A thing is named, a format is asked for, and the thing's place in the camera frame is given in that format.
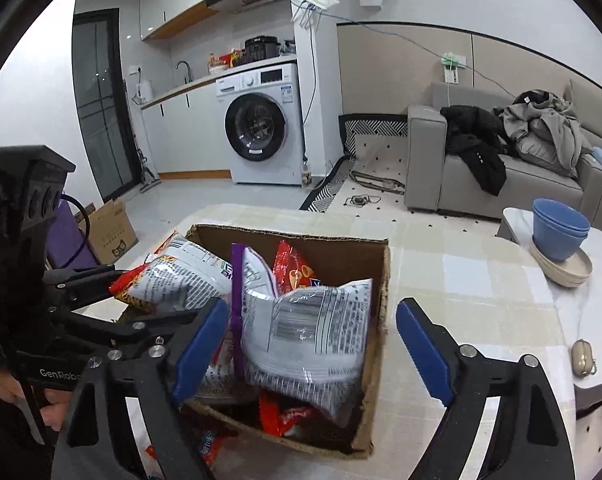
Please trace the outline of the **person's left hand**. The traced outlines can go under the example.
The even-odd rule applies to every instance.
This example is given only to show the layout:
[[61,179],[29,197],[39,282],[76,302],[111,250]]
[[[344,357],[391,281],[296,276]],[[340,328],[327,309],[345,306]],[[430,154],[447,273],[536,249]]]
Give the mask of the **person's left hand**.
[[[68,391],[45,389],[44,396],[47,404],[40,409],[44,425],[55,431],[62,429],[66,411],[72,398]],[[24,392],[16,378],[7,370],[0,369],[0,399],[17,405],[24,400]]]

